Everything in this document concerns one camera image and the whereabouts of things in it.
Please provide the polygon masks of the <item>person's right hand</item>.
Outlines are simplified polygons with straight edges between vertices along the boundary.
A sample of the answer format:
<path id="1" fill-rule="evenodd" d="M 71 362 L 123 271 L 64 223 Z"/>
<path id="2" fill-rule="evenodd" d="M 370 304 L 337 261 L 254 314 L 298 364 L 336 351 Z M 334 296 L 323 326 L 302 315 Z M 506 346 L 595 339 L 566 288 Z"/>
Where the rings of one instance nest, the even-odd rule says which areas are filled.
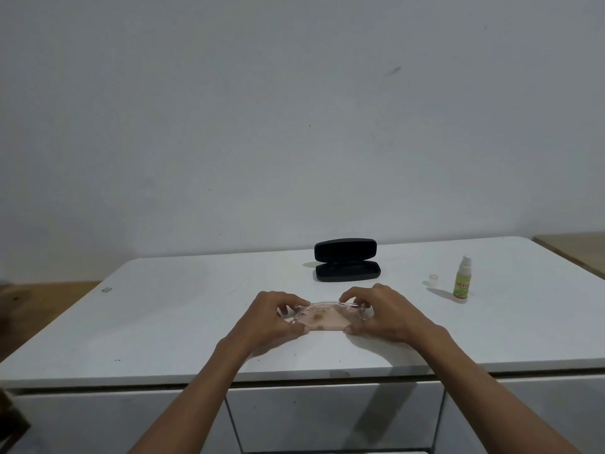
<path id="1" fill-rule="evenodd" d="M 376 322 L 379 336 L 367 337 L 405 343 L 417 351 L 432 343 L 451 341 L 445 328 L 431 321 L 402 294 L 387 285 L 376 283 L 371 288 L 352 287 L 338 301 L 352 301 L 373 309 L 373 315 L 367 320 Z"/>

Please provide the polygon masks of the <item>person's left hand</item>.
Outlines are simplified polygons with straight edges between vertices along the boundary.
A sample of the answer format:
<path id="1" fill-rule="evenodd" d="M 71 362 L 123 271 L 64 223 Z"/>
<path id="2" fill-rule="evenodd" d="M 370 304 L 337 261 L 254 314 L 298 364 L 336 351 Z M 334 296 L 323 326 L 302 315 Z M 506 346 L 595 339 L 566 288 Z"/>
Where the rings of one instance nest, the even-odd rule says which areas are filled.
<path id="1" fill-rule="evenodd" d="M 282 315 L 288 308 L 309 306 L 310 302 L 297 295 L 278 292 L 259 292 L 244 315 L 237 321 L 220 344 L 244 357 L 264 352 L 300 337 L 283 337 Z"/>

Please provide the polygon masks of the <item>pink cleaning cloth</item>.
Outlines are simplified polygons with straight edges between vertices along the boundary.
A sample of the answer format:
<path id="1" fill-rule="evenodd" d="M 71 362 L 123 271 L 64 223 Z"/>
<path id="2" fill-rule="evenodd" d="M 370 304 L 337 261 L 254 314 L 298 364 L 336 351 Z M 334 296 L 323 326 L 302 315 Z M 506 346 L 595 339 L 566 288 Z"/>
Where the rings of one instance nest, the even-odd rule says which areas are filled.
<path id="1" fill-rule="evenodd" d="M 314 307 L 297 314 L 292 323 L 302 324 L 309 330 L 344 331 L 359 320 L 357 312 L 338 306 Z"/>

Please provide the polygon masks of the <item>clear frame eyeglasses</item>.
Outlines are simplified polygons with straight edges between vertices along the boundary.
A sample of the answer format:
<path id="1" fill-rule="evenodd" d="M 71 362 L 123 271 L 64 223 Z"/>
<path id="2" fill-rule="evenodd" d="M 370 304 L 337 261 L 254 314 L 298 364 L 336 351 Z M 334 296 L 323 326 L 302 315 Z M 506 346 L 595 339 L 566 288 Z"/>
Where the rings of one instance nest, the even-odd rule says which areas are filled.
<path id="1" fill-rule="evenodd" d="M 288 308 L 288 313 L 286 315 L 280 315 L 282 317 L 283 320 L 286 320 L 289 323 L 292 323 L 293 318 L 299 314 L 302 311 L 305 311 L 309 308 L 314 308 L 314 307 L 328 307 L 328 306 L 338 306 L 341 309 L 348 309 L 350 311 L 354 311 L 357 312 L 358 315 L 360 316 L 359 320 L 356 321 L 360 321 L 360 320 L 367 320 L 369 319 L 372 315 L 373 315 L 373 311 L 368 311 L 366 309 L 365 306 L 362 305 L 356 305 L 356 304 L 351 304 L 351 303 L 339 303 L 339 302 L 321 302 L 321 303 L 313 303 L 309 306 L 298 306 L 294 309 Z"/>

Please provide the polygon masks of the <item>person's left forearm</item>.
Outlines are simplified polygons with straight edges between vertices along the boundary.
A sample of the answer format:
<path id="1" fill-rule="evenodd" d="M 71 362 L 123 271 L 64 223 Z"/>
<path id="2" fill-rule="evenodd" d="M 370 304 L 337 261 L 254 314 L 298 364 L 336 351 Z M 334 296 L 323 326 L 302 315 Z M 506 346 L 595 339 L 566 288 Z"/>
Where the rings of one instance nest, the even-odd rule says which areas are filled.
<path id="1" fill-rule="evenodd" d="M 253 335 L 223 338 L 198 375 L 127 454 L 200 454 L 233 379 L 259 345 Z"/>

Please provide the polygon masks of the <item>person's right forearm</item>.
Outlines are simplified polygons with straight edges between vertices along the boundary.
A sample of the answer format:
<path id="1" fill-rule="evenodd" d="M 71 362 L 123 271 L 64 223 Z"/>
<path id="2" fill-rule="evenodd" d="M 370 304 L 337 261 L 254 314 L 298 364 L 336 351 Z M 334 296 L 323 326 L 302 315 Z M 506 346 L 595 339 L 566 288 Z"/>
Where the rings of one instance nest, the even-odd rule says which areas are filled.
<path id="1" fill-rule="evenodd" d="M 475 363 L 443 327 L 430 325 L 409 344 L 443 383 L 488 454 L 581 454 Z"/>

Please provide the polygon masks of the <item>black eyeglasses case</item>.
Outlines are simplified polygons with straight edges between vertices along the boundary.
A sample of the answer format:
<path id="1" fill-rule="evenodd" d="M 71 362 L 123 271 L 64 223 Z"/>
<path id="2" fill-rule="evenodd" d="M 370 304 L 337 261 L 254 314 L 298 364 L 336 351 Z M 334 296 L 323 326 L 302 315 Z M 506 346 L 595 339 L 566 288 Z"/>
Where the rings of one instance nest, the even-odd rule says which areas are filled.
<path id="1" fill-rule="evenodd" d="M 377 242 L 371 238 L 340 238 L 314 245 L 319 282 L 359 282 L 377 279 L 382 271 L 372 259 Z"/>

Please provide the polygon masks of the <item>white drawer front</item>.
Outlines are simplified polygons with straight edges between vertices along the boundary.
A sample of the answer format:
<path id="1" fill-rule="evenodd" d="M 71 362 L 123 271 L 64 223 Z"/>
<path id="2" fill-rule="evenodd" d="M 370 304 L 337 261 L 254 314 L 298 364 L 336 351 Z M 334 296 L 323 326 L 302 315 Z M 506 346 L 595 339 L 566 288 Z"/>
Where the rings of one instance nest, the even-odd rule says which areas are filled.
<path id="1" fill-rule="evenodd" d="M 501 379 L 583 454 L 605 454 L 605 375 Z M 434 454 L 487 454 L 449 394 L 445 395 Z"/>
<path id="2" fill-rule="evenodd" d="M 43 454 L 125 454 L 182 391 L 208 383 L 199 374 L 158 389 L 0 386 L 31 425 Z"/>
<path id="3" fill-rule="evenodd" d="M 433 445 L 444 394 L 436 381 L 232 389 L 226 401 L 246 453 L 412 450 Z"/>

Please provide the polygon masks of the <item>small green label spray bottle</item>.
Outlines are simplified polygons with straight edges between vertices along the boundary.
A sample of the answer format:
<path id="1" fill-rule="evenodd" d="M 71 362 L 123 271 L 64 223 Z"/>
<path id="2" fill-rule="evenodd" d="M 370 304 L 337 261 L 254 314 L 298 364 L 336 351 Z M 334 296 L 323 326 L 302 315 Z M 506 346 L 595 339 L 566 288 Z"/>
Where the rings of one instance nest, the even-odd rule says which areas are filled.
<path id="1" fill-rule="evenodd" d="M 453 296 L 457 300 L 467 300 L 470 291 L 470 282 L 472 277 L 472 258 L 464 255 L 458 266 L 458 271 L 455 277 Z"/>

